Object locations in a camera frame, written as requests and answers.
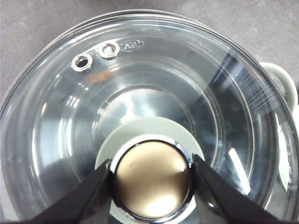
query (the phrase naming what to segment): gold-colored button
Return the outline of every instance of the gold-colored button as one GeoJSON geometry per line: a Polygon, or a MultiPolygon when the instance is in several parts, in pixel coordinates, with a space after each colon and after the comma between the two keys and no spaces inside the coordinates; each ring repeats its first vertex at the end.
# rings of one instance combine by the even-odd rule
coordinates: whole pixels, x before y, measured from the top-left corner
{"type": "Polygon", "coordinates": [[[190,169],[167,143],[148,141],[131,148],[115,172],[115,193],[127,209],[144,219],[175,213],[188,196],[190,169]]]}

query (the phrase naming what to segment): gray countertop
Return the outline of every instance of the gray countertop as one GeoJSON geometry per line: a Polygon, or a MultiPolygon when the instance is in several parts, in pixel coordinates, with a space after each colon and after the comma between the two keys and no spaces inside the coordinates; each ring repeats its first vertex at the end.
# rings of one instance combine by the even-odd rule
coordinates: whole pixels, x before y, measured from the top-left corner
{"type": "Polygon", "coordinates": [[[299,0],[2,0],[1,99],[23,68],[76,24],[122,9],[182,14],[280,65],[299,88],[299,0]]]}

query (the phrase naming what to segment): glass lid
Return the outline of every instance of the glass lid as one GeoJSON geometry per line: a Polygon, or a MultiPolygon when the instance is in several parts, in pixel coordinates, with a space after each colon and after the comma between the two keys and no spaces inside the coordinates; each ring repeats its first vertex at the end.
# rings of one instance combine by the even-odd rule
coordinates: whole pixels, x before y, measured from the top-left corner
{"type": "MultiPolygon", "coordinates": [[[[132,122],[142,134],[184,127],[234,188],[297,218],[298,139],[265,71],[198,22],[135,10],[68,30],[15,82],[1,108],[1,221],[33,218],[78,186],[132,122]]],[[[197,219],[194,210],[180,221],[197,219]]]]}

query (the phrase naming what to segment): metal grommet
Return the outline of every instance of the metal grommet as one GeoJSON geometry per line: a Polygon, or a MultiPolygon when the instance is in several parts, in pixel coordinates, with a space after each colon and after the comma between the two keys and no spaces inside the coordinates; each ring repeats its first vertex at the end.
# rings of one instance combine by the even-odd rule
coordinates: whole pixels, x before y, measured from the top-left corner
{"type": "Polygon", "coordinates": [[[116,58],[120,53],[120,46],[115,41],[104,41],[100,44],[99,54],[107,60],[116,58]]]}
{"type": "Polygon", "coordinates": [[[78,72],[89,71],[92,64],[93,58],[86,53],[76,55],[71,61],[71,67],[78,72]]]}

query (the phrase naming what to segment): metal knob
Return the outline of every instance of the metal knob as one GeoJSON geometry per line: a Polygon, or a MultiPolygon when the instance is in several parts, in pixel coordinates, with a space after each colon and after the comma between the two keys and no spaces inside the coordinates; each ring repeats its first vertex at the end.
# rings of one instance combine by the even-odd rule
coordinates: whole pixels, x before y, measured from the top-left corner
{"type": "Polygon", "coordinates": [[[174,217],[190,194],[188,162],[167,142],[135,144],[120,158],[114,174],[119,203],[139,219],[174,217]]]}

